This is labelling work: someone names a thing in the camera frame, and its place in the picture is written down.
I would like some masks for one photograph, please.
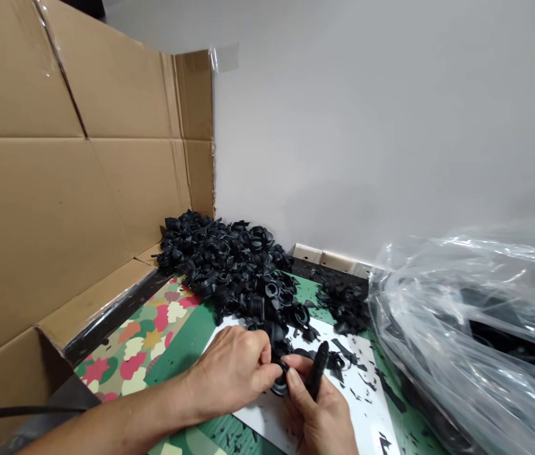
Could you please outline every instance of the white paper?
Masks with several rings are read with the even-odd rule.
[[[243,320],[226,317],[212,334],[207,346],[221,329],[229,325],[238,324],[243,325]],[[341,387],[339,381],[331,376],[328,370],[324,372],[345,396],[350,405],[352,425],[354,426],[356,443],[361,455],[382,455],[383,453],[400,455],[386,397],[381,388],[379,378],[374,371],[375,357],[369,340],[352,335],[342,336],[335,334],[332,325],[321,322],[318,319],[311,318],[310,325],[320,332],[319,339],[312,343],[305,341],[301,333],[297,337],[293,337],[295,329],[289,327],[288,338],[291,340],[294,349],[302,348],[306,351],[317,351],[320,343],[327,340],[331,351],[339,351],[339,348],[331,341],[332,339],[337,339],[344,348],[358,356],[360,359],[359,364],[367,367],[368,371],[365,372],[354,365],[350,365],[350,362],[345,360],[343,371],[344,387]],[[246,408],[235,412],[234,415],[284,453],[293,455],[298,453],[299,435],[293,435],[292,431],[285,427],[284,411],[282,398],[268,391],[266,394],[261,394]],[[382,450],[382,436],[385,436],[385,440],[390,443],[385,451]]]

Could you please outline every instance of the camouflage mat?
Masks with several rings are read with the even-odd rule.
[[[297,298],[316,301],[318,284],[296,278],[300,282]],[[177,277],[164,285],[76,368],[78,377],[101,401],[168,380],[189,368],[202,354],[216,326],[210,309],[199,305],[198,297],[182,286],[181,280]],[[310,313],[329,324],[334,322],[326,310],[312,308]],[[383,372],[385,387],[389,388],[388,408],[401,453],[445,455],[423,417],[400,393],[372,334],[367,332],[363,336],[375,346],[376,363]],[[150,451],[150,455],[236,453],[282,452],[232,415],[182,430]]]

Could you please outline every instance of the cardboard box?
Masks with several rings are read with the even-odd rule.
[[[165,217],[214,215],[212,139],[208,51],[0,0],[0,407],[71,373],[68,343],[155,271]]]

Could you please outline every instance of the tape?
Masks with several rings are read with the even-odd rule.
[[[227,73],[238,69],[238,42],[210,48],[212,70]]]

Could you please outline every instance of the electrical outlet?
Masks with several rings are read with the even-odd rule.
[[[369,264],[357,262],[356,267],[354,267],[354,271],[352,272],[352,275],[368,279],[372,269],[373,267]]]
[[[319,264],[320,258],[323,255],[322,250],[317,250],[316,248],[311,248],[309,246],[301,245],[301,243],[295,244],[295,249],[293,250],[293,257],[297,259],[303,259],[312,264]]]
[[[352,269],[356,266],[354,259],[345,256],[339,256],[331,252],[323,252],[320,259],[320,265],[329,267],[330,269],[339,270],[344,273],[352,273]]]

